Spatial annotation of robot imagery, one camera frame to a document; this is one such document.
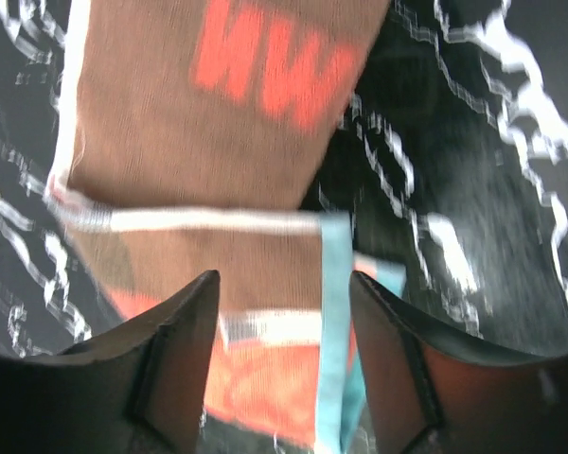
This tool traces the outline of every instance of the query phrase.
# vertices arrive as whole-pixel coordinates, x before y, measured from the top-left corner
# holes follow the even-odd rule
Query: light blue strip
[[[315,402],[315,439],[316,447],[325,448],[331,454],[341,454],[341,415],[351,331],[351,223],[348,215],[328,215],[322,217],[321,229],[322,339]]]
[[[377,261],[377,281],[395,295],[401,296],[406,284],[406,269],[399,264]],[[343,452],[347,452],[351,447],[365,404],[364,374],[360,356],[356,352],[343,394],[341,414],[341,449]]]

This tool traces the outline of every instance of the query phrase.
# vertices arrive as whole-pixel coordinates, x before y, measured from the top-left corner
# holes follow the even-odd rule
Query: red letter
[[[293,105],[293,122],[310,130],[322,120],[330,102],[354,69],[357,52],[351,46],[336,45],[326,67],[318,72],[324,36],[313,31],[297,52],[292,64],[291,42],[294,23],[275,17],[269,32],[267,59],[263,75],[262,106],[274,118]]]
[[[225,92],[240,101],[248,90],[263,17],[260,10],[244,5],[230,18],[230,7],[230,0],[210,0],[192,77],[208,90],[226,77]]]

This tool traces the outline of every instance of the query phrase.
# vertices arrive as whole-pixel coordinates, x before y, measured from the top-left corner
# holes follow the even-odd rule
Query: brown fabric
[[[91,272],[109,289],[161,301],[191,276],[219,270],[221,311],[320,309],[322,245],[318,234],[68,233]]]
[[[296,208],[363,68],[387,3],[92,1],[70,185],[91,199],[119,207]],[[211,33],[206,30],[217,28],[208,25],[206,18],[216,14],[210,11],[222,9],[230,28],[237,20],[243,26],[252,24],[242,17],[249,9],[260,16],[248,89],[236,102],[223,95],[229,93],[228,80],[237,80],[236,71],[230,71],[229,78],[223,73],[211,90],[191,82],[198,73],[204,38]],[[282,33],[274,30],[285,19],[293,26],[289,65],[302,62],[303,49],[311,46],[311,39],[320,44],[317,66],[297,73],[317,71],[315,84],[299,95],[302,103],[298,105],[317,103],[320,87],[335,90],[317,124],[304,130],[293,125],[295,109],[287,109],[277,120],[261,114],[263,87],[275,77],[268,78],[262,69],[270,68],[273,75],[278,68],[266,63],[267,48],[283,40]],[[247,26],[240,36],[252,34],[251,29]],[[235,30],[226,29],[225,34],[235,35]],[[243,66],[249,52],[241,44],[234,48],[237,64]],[[353,55],[351,66],[342,61],[332,66],[332,56],[345,50]],[[208,58],[216,64],[222,54]],[[329,75],[331,66],[335,76]],[[280,69],[278,74],[286,72]],[[284,96],[280,92],[294,92],[296,83],[275,87],[279,90],[275,98]]]

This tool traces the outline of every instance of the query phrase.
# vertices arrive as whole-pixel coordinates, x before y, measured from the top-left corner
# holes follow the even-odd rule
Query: cloth
[[[48,206],[124,317],[219,270],[206,409],[316,452],[363,405],[349,274],[384,264],[294,210],[387,4],[74,0],[66,38]]]

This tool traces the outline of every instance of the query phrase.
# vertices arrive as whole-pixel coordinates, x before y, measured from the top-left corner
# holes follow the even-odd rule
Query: blue fabric
[[[392,293],[401,296],[406,284],[406,269],[402,265],[377,261],[376,280]],[[364,374],[362,373],[360,356],[356,352],[343,393],[343,412],[341,414],[342,452],[347,452],[351,447],[365,403],[366,387]]]
[[[353,267],[348,215],[322,217],[322,339],[315,403],[315,439],[331,454],[341,454],[341,415],[346,387]]]

